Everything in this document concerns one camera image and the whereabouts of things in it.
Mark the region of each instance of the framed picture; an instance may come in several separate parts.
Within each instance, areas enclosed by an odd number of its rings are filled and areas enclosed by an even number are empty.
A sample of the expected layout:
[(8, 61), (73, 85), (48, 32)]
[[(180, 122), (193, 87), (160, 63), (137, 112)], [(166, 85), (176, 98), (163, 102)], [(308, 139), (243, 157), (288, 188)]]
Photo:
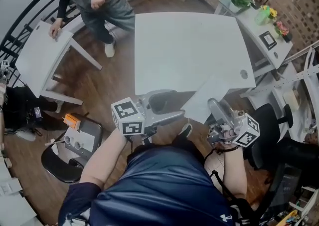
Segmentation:
[(269, 33), (269, 31), (264, 32), (259, 36), (259, 38), (262, 40), (264, 45), (268, 50), (271, 50), (273, 47), (276, 46), (277, 42), (275, 39), (272, 37), (272, 35)]

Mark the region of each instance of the white sneaker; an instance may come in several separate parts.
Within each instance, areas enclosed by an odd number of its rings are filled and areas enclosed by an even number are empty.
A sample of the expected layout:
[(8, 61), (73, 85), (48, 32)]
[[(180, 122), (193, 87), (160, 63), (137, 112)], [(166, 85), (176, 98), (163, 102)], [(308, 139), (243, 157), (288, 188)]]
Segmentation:
[(186, 123), (178, 135), (183, 135), (184, 137), (188, 138), (191, 135), (192, 131), (193, 125), (191, 125), (190, 123)]
[(105, 44), (105, 54), (107, 57), (111, 58), (114, 56), (115, 54), (115, 50), (114, 50), (114, 44), (115, 44), (115, 37), (113, 36), (113, 42), (110, 44)]
[(60, 113), (61, 112), (61, 108), (62, 108), (62, 105), (64, 104), (64, 101), (61, 101), (61, 100), (56, 100), (55, 101), (56, 102), (56, 104), (57, 104), (57, 108), (56, 108), (56, 113)]

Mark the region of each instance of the table leg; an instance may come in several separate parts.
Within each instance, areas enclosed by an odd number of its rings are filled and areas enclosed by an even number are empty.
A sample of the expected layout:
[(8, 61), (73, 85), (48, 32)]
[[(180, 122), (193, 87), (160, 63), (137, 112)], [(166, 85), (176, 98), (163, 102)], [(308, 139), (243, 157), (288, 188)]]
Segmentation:
[(267, 58), (260, 59), (260, 60), (258, 60), (258, 61), (255, 63), (255, 66), (259, 66), (259, 65), (261, 65), (261, 64), (263, 64), (263, 63), (266, 63), (266, 62), (268, 62), (268, 59), (267, 59)]
[(219, 15), (222, 9), (223, 9), (223, 5), (221, 3), (219, 3), (214, 14)]
[(85, 51), (73, 38), (70, 40), (70, 45), (75, 48), (86, 60), (88, 60), (97, 69), (101, 70), (102, 66), (93, 58), (89, 53)]
[(57, 82), (59, 82), (59, 83), (62, 83), (62, 84), (64, 84), (64, 85), (66, 85), (66, 86), (72, 86), (72, 85), (74, 85), (73, 82), (68, 81), (68, 80), (65, 80), (65, 79), (62, 79), (60, 76), (57, 76), (57, 75), (53, 75), (52, 80), (57, 81)]
[(45, 96), (48, 98), (52, 98), (52, 99), (56, 99), (56, 100), (60, 100), (60, 101), (64, 101), (64, 102), (68, 102), (72, 104), (78, 104), (78, 105), (83, 104), (83, 101), (80, 99), (76, 99), (74, 97), (66, 96), (66, 95), (63, 95), (54, 91), (49, 91), (49, 90), (43, 90), (41, 92), (41, 96)]
[(273, 65), (271, 65), (271, 64), (266, 65), (266, 66), (264, 66), (264, 67), (258, 69), (257, 71), (254, 71), (254, 77), (256, 78), (256, 77), (258, 77), (258, 76), (260, 76), (260, 75), (263, 75), (263, 74), (265, 74), (265, 73), (268, 73), (268, 72), (270, 72), (270, 71), (272, 71), (272, 70), (274, 70), (274, 69), (275, 69), (275, 68), (273, 67)]

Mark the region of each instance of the white desk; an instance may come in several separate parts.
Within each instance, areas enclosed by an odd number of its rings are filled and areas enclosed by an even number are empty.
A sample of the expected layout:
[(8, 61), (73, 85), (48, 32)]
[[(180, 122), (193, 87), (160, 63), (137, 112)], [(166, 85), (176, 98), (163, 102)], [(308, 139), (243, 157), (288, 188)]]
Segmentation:
[(159, 89), (196, 91), (212, 75), (230, 83), (229, 88), (255, 87), (235, 18), (191, 12), (136, 15), (136, 95)]
[(79, 99), (46, 90), (48, 82), (70, 46), (97, 69), (101, 70), (102, 66), (72, 38), (71, 32), (62, 29), (55, 41), (48, 35), (50, 27), (48, 23), (39, 22), (24, 45), (15, 65), (21, 74), (21, 80), (28, 85), (36, 97), (42, 95), (81, 105), (83, 101)]
[[(251, 39), (254, 41), (254, 43), (259, 48), (263, 56), (267, 59), (267, 61), (269, 61), (276, 69), (278, 69), (287, 57), (290, 49), (293, 46), (293, 43), (291, 41), (287, 43), (283, 39), (276, 39), (277, 45), (272, 49), (268, 50), (259, 38), (259, 35), (263, 34), (266, 31), (269, 31), (270, 29), (273, 29), (274, 26), (270, 23), (266, 25), (257, 25), (254, 19), (258, 14), (258, 10), (250, 7), (248, 10), (245, 10), (242, 13), (234, 14), (232, 11), (229, 10), (230, 0), (218, 1), (219, 5), (216, 8), (215, 14), (220, 14), (222, 8), (225, 8), (232, 16), (234, 16), (237, 19), (240, 26), (251, 37)], [(266, 60), (261, 60), (256, 65), (263, 62), (266, 62)], [(262, 74), (265, 74), (266, 72), (269, 72), (270, 70), (272, 70), (272, 68), (265, 66), (261, 69), (258, 69), (254, 73), (254, 75), (255, 77), (258, 77)]]

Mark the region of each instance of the blue shirt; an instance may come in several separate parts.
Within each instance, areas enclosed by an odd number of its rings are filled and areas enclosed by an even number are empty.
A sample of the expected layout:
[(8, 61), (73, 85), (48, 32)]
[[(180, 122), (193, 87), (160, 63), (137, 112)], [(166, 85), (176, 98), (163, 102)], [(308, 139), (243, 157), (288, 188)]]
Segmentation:
[(71, 185), (58, 225), (75, 217), (101, 225), (234, 225), (228, 201), (204, 167), (173, 147), (136, 155), (124, 174), (101, 191), (92, 183)]

